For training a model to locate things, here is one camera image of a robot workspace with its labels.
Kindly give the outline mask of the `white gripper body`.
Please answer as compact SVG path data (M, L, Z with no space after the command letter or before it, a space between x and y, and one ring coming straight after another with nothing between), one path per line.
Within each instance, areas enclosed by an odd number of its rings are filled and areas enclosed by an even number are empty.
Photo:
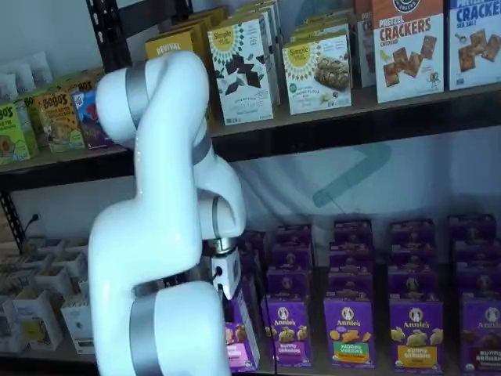
M240 253L237 249L211 258L212 284L228 299L233 299L241 279Z

